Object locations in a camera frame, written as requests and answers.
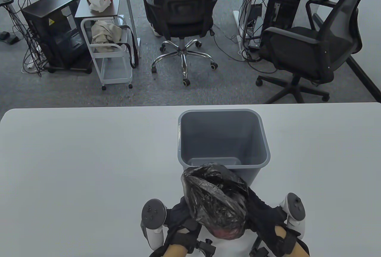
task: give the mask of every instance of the gray trash bin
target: gray trash bin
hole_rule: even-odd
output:
[[[261,117],[253,110],[189,110],[179,117],[178,135],[184,169],[215,162],[251,185],[270,160]]]

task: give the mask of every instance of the forearm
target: forearm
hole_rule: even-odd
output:
[[[185,257],[188,250],[181,245],[170,245],[163,257]]]
[[[286,237],[286,230],[284,230],[283,227],[275,226],[275,234],[277,236],[285,238]],[[299,245],[298,242],[295,244],[294,250],[292,250],[291,254],[290,255],[286,255],[286,256],[290,256],[290,257],[309,257],[307,252],[304,251],[304,249]]]

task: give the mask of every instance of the computer tower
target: computer tower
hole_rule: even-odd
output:
[[[91,56],[74,15],[80,0],[39,0],[23,8],[31,33],[39,43],[49,72],[57,69],[91,73]]]
[[[262,31],[269,27],[291,28],[299,3],[300,0],[268,0]]]

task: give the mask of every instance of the black garbage bag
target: black garbage bag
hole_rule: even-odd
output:
[[[225,166],[189,167],[181,176],[190,215],[220,239],[240,238],[245,231],[248,186]]]

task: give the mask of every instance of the chair base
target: chair base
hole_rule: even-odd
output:
[[[166,58],[173,57],[173,56],[179,56],[179,57],[181,57],[182,83],[184,84],[184,86],[187,87],[191,84],[191,82],[188,80],[188,66],[187,66],[187,61],[185,59],[187,55],[204,57],[206,59],[209,59],[210,60],[210,66],[211,66],[212,70],[217,69],[218,65],[215,63],[215,61],[212,59],[212,57],[209,56],[208,54],[188,50],[193,44],[196,44],[196,47],[198,47],[198,48],[200,48],[202,45],[201,42],[198,41],[197,39],[192,39],[186,45],[185,45],[185,40],[180,39],[180,43],[178,46],[171,41],[164,41],[162,43],[162,46],[160,47],[161,52],[165,52],[167,46],[173,47],[174,49],[176,49],[176,51],[158,56],[151,65],[152,73],[157,72],[156,64],[159,61],[161,61],[162,59],[166,59]]]
[[[285,80],[276,79],[270,76],[258,76],[255,84],[260,87],[263,84],[263,81],[273,83],[276,85],[279,85],[280,87],[284,87],[280,92],[275,94],[272,98],[270,98],[268,101],[266,101],[264,104],[271,104],[282,97],[284,97],[287,94],[292,94],[294,98],[296,99],[297,103],[304,103],[304,99],[302,97],[301,93],[309,93],[314,95],[320,95],[322,96],[322,101],[328,101],[330,99],[330,94],[326,91],[320,91],[309,87],[304,87],[302,85],[299,85],[300,76],[294,75],[291,82],[287,82]]]

